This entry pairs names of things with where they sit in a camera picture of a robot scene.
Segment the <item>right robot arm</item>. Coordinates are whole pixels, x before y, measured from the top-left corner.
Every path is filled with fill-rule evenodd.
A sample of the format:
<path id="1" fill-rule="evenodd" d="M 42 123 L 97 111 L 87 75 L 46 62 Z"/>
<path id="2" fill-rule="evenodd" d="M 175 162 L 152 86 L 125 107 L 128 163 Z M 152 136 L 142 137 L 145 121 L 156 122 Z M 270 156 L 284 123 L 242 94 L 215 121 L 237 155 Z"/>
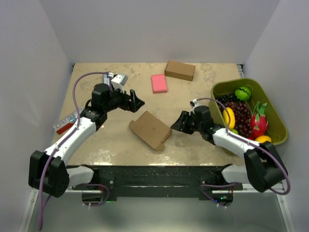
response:
<path id="1" fill-rule="evenodd" d="M 198 132 L 205 141 L 244 159 L 244 166 L 229 165 L 216 176 L 215 184 L 221 190 L 234 183 L 242 183 L 264 192 L 288 179 L 287 170 L 273 143 L 259 143 L 232 133 L 213 121 L 207 106 L 197 106 L 190 112 L 182 111 L 171 129 L 186 134 Z"/>

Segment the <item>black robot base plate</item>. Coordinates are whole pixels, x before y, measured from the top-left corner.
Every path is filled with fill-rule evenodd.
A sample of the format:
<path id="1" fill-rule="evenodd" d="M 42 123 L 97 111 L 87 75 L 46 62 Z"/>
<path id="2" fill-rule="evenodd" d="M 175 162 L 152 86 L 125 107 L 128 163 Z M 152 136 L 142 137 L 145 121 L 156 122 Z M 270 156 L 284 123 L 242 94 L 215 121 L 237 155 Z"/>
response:
<path id="1" fill-rule="evenodd" d="M 109 201 L 120 197 L 197 198 L 228 206 L 234 191 L 242 184 L 229 187 L 221 171 L 224 166 L 93 166 L 91 186 L 83 184 L 74 190 L 97 190 L 82 195 L 84 203 L 97 203 L 100 196 Z"/>

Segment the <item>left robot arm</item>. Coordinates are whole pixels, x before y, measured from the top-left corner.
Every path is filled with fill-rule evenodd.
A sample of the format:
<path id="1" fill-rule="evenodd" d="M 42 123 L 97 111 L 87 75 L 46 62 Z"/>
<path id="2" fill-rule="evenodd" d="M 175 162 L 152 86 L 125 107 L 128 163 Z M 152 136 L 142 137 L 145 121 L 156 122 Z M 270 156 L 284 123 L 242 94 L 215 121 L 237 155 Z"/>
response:
<path id="1" fill-rule="evenodd" d="M 77 185 L 96 189 L 100 178 L 95 171 L 87 166 L 67 168 L 68 161 L 101 128 L 108 112 L 120 108 L 135 113 L 144 104 L 134 90 L 127 94 L 120 89 L 111 91 L 107 84 L 95 85 L 91 99 L 86 102 L 74 125 L 52 146 L 43 152 L 36 150 L 30 156 L 29 186 L 56 198 L 69 187 Z"/>

